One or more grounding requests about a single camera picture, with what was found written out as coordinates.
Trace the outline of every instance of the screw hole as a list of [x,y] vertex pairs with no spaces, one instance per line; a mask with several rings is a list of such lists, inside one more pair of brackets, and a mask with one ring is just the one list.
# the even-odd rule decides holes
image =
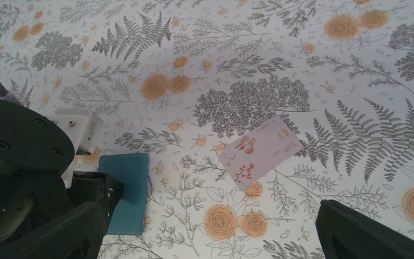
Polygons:
[[44,122],[44,121],[42,121],[42,120],[35,119],[34,121],[35,121],[37,124],[41,125],[41,126],[44,126],[44,125],[45,125],[45,122]]
[[52,148],[52,149],[51,149],[51,151],[52,151],[55,155],[58,155],[58,156],[62,156],[62,155],[63,155],[63,152],[62,152],[61,150],[57,149],[57,148]]
[[0,149],[2,149],[2,150],[9,150],[10,149],[10,146],[9,146],[9,144],[7,144],[5,142],[0,141]]

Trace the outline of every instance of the fern leaf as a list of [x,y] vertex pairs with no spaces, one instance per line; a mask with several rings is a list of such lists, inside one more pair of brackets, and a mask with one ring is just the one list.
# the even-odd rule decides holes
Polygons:
[[118,24],[118,22],[115,23],[115,32],[116,38],[114,41],[112,41],[112,50],[110,52],[110,56],[113,56],[113,53],[115,53],[115,50],[118,46],[122,46],[122,40],[125,37],[125,30]]
[[329,144],[329,149],[333,152],[334,167],[339,172],[339,164],[347,150],[347,144],[344,142],[335,142]]
[[308,153],[308,156],[310,157],[310,160],[312,162],[314,162],[318,159],[318,154],[317,154],[315,148],[312,148],[312,147],[317,146],[318,140],[316,140],[312,135],[310,135],[307,132],[306,132],[306,138],[307,138],[307,141],[309,142],[308,147],[310,147],[310,148],[307,149],[307,153]]
[[16,92],[16,91],[17,91],[17,89],[18,89],[18,85],[17,85],[17,83],[15,83],[15,81],[13,81],[12,79],[10,79],[10,82],[12,83],[11,92],[12,92],[13,94],[15,94],[15,92]]
[[353,111],[346,107],[342,101],[337,101],[337,106],[340,108],[342,115],[347,119],[347,122],[355,132],[358,137],[370,137],[378,132],[378,130],[373,130],[378,124],[370,124],[373,120],[365,120],[361,122],[365,114],[358,115],[358,111]]
[[135,21],[129,20],[126,16],[123,17],[123,22],[125,24],[126,32],[128,36],[136,36],[140,30],[139,25]]
[[162,32],[163,27],[162,26],[163,26],[163,16],[161,15],[161,12],[160,12],[160,15],[158,16],[158,20],[156,20],[156,23],[153,26],[153,29],[151,31],[151,34],[153,35],[153,40],[155,42],[157,42],[157,39],[160,36],[162,38],[162,34],[163,34],[163,32]]
[[139,14],[140,18],[142,19],[142,27],[140,28],[140,32],[141,34],[147,35],[150,34],[150,24],[151,24],[151,20],[150,18],[148,18],[147,16],[143,15],[143,14]]
[[368,183],[372,172],[374,172],[377,166],[382,163],[383,159],[391,155],[394,150],[392,145],[383,138],[370,139],[367,142],[367,148],[369,155],[364,169],[364,180],[366,183]]
[[31,105],[31,93],[32,90],[34,89],[34,86],[31,87],[31,89],[29,90],[29,92],[26,94],[26,96],[23,98],[24,102],[25,102],[25,107],[28,108]]
[[327,109],[325,109],[325,116],[326,119],[328,119],[329,125],[333,130],[334,139],[346,140],[353,136],[351,130],[347,128],[348,125],[344,125],[340,119],[336,118],[331,113],[329,113]]
[[409,160],[414,158],[414,141],[409,139],[391,139],[394,152],[390,155],[389,160],[385,163],[385,179],[392,181],[397,173],[397,170]]
[[316,135],[318,136],[319,142],[321,142],[322,144],[329,143],[329,137],[331,136],[329,130],[322,127],[320,122],[316,118],[313,119],[313,124],[315,126],[315,131]]
[[377,111],[379,120],[383,121],[380,123],[380,128],[382,129],[380,131],[380,134],[386,137],[400,137],[401,135],[403,135],[403,131],[405,130],[405,128],[402,126],[404,124],[396,123],[401,119],[394,118],[393,111],[390,111],[388,108],[385,108],[382,105],[378,105],[375,102],[370,101],[366,98],[365,100]]
[[165,36],[167,40],[170,40],[170,36],[172,35],[172,33],[169,31],[169,24],[170,24],[170,18],[167,20],[163,28],[163,32],[164,32],[163,35]]
[[405,117],[405,132],[404,136],[407,138],[414,138],[414,108],[408,99],[407,102],[407,116]]
[[353,139],[348,142],[345,166],[348,176],[351,176],[356,163],[364,156],[366,145],[363,139]]
[[137,47],[139,47],[140,46],[140,44],[142,43],[142,38],[137,38],[137,39],[135,39],[132,43],[131,43],[131,45],[130,45],[130,47],[129,47],[129,49],[128,49],[128,51],[126,51],[126,54],[125,54],[125,61],[126,61],[126,59],[129,57],[129,55],[131,55],[131,53],[133,53],[134,52],[134,50],[136,50],[137,49]]

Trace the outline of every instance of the white connector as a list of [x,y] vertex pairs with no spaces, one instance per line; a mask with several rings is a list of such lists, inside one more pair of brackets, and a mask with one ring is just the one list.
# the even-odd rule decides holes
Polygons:
[[[104,122],[89,109],[60,108],[54,115],[47,116],[71,139],[77,155],[90,155],[94,152]],[[72,185],[74,162],[69,165],[61,178],[66,188]]]

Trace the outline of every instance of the patterned tablecloth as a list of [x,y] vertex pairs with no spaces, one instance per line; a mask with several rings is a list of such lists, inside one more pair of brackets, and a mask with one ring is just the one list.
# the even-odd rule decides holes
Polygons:
[[[322,199],[414,239],[414,0],[1,0],[0,80],[102,117],[82,170],[150,154],[101,258],[324,258]],[[217,156],[275,114],[305,148],[240,191]]]

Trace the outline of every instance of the card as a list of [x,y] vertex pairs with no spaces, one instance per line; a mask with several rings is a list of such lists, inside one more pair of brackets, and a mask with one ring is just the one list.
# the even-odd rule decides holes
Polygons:
[[243,190],[302,148],[298,137],[275,115],[229,144],[218,159]]

